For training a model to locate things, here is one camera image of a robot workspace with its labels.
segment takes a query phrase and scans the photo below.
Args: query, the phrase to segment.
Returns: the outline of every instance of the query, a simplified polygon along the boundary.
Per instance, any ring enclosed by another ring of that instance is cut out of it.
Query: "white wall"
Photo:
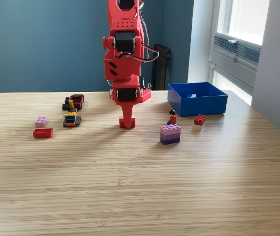
[[[188,83],[207,82],[215,0],[194,0]]]
[[[280,128],[280,0],[270,0],[252,106]]]

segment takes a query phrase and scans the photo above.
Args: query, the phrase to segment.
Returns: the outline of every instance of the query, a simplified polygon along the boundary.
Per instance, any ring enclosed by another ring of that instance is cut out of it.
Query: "yellow lego piece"
[[[73,100],[69,100],[69,105],[70,105],[70,108],[73,109],[74,108],[74,103],[73,103]]]

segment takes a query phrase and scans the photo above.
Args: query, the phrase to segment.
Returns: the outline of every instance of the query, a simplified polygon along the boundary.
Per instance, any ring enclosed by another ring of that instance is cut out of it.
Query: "stacked lego bricks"
[[[181,128],[179,125],[167,125],[160,128],[160,142],[164,145],[180,142]]]
[[[48,125],[47,117],[38,117],[35,122],[35,126],[37,129],[34,130],[33,137],[36,139],[39,138],[51,138],[53,135],[53,129],[44,128]]]

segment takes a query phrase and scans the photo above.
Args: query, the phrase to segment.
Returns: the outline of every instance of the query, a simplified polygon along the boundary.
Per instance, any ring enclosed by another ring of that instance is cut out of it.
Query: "lego car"
[[[75,94],[75,95],[72,95],[70,99],[73,100],[74,108],[76,108],[77,110],[80,110],[83,108],[83,102],[85,100],[84,95]]]

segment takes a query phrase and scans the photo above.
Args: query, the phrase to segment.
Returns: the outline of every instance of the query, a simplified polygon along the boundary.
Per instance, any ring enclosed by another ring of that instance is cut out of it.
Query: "purple lego brick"
[[[38,119],[36,120],[36,128],[43,128],[45,127],[47,124],[47,118],[46,117],[38,117]]]
[[[181,128],[179,125],[174,124],[174,125],[167,125],[167,126],[162,126],[160,128],[160,132],[163,135],[171,135],[171,134],[178,134],[181,132]]]
[[[170,135],[163,135],[161,133],[160,138],[163,139],[163,140],[177,139],[177,138],[180,138],[180,133],[170,134]]]
[[[180,142],[180,138],[170,139],[170,140],[160,139],[160,142],[163,145],[175,144],[175,143],[179,143]]]

